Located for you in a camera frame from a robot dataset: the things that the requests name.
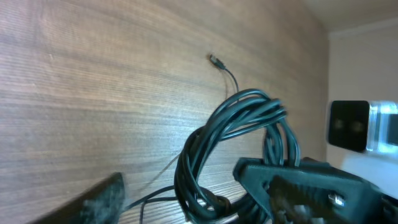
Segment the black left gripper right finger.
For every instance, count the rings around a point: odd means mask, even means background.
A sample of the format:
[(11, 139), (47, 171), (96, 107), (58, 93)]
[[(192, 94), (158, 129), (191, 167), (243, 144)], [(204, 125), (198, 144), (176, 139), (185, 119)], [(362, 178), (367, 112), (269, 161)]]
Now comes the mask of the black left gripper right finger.
[(240, 158), (233, 171), (265, 223), (397, 223), (397, 199), (373, 183), (305, 158), (298, 167)]

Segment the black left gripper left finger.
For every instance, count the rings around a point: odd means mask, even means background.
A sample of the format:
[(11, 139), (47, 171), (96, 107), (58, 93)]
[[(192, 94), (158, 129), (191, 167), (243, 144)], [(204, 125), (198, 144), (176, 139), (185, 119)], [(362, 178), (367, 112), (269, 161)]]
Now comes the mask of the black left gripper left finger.
[(124, 201), (123, 175), (115, 172), (33, 224), (114, 224), (119, 221)]

